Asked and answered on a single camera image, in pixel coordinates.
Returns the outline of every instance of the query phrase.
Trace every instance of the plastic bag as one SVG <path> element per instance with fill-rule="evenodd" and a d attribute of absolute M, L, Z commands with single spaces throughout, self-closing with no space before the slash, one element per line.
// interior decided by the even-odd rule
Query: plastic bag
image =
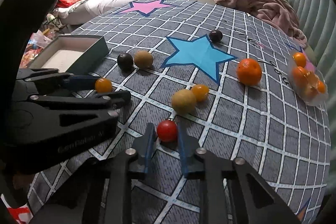
<path fill-rule="evenodd" d="M 20 68 L 27 68 L 28 64 L 51 42 L 52 40 L 44 36 L 40 30 L 38 30 L 37 33 L 33 33 L 21 59 Z"/>

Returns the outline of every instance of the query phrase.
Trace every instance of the green box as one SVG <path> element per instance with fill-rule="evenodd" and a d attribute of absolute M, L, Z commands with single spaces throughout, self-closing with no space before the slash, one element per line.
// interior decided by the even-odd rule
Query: green box
<path fill-rule="evenodd" d="M 109 53 L 99 35 L 62 35 L 50 43 L 29 68 L 57 68 L 59 72 L 86 75 Z"/>

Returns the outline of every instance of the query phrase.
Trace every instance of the pillow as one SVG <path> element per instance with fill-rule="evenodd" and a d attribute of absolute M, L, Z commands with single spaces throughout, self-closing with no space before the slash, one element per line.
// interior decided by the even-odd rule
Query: pillow
<path fill-rule="evenodd" d="M 56 7 L 67 8 L 80 0 L 58 0 Z"/>

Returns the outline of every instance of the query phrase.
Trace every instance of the red pillow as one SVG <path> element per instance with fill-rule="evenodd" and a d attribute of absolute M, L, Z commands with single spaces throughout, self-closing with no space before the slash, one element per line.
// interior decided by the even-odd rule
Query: red pillow
<path fill-rule="evenodd" d="M 78 1 L 80 0 L 58 0 L 56 6 L 59 8 L 67 8 L 75 4 Z"/>

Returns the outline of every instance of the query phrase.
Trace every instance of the gray plaid tablecloth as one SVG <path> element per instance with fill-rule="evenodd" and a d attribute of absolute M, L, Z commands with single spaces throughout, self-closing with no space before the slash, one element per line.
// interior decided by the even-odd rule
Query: gray plaid tablecloth
<path fill-rule="evenodd" d="M 120 111 L 115 139 L 35 176 L 28 194 L 33 210 L 39 210 L 87 158 L 114 156 L 144 133 L 147 122 L 157 125 L 175 117 L 170 105 L 174 92 L 205 84 L 210 88 L 208 100 L 194 113 L 175 120 L 185 122 L 188 133 L 216 155 L 245 158 L 294 213 L 303 210 L 304 223 L 312 223 L 325 192 L 330 133 L 325 106 L 305 105 L 288 85 L 286 59 L 297 46 L 283 33 L 237 10 L 191 0 L 164 3 L 176 7 L 157 9 L 148 17 L 136 11 L 116 14 L 130 7 L 126 5 L 72 33 L 105 37 L 110 54 L 91 74 L 107 77 L 117 90 L 129 90 L 132 102 Z M 219 66 L 220 85 L 192 65 L 160 69 L 175 51 L 166 37 L 193 40 L 215 28 L 223 33 L 216 47 L 238 57 Z M 121 52 L 133 55 L 140 49 L 152 53 L 153 69 L 123 74 L 117 56 Z M 249 57 L 258 59 L 263 70 L 258 87 L 245 87 L 236 78 L 238 62 Z M 76 96 L 90 95 L 92 91 Z M 150 175 L 132 183 L 133 222 L 198 223 L 198 185 L 182 177 L 178 152 L 158 142 Z"/>

